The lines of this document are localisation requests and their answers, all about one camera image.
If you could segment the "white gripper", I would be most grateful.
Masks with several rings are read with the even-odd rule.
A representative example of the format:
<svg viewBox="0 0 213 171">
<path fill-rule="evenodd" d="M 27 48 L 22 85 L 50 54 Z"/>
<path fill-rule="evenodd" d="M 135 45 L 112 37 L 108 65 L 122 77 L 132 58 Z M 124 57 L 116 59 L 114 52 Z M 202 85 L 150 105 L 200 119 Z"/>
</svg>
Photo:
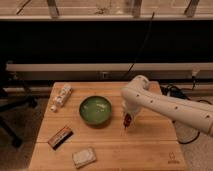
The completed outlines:
<svg viewBox="0 0 213 171">
<path fill-rule="evenodd" d="M 122 102 L 122 108 L 123 108 L 123 116 L 125 117 L 126 114 L 130 114 L 132 121 L 136 117 L 136 115 L 141 111 L 141 106 L 137 103 L 132 103 L 130 101 L 124 100 Z"/>
</svg>

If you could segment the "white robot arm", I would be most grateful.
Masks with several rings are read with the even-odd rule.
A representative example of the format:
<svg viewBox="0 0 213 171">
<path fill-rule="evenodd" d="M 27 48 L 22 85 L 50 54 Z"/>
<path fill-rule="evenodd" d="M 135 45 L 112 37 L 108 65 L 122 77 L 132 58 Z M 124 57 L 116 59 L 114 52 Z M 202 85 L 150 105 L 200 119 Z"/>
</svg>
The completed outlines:
<svg viewBox="0 0 213 171">
<path fill-rule="evenodd" d="M 213 105 L 155 94 L 149 85 L 145 76 L 138 75 L 122 88 L 126 127 L 145 107 L 213 137 Z"/>
</svg>

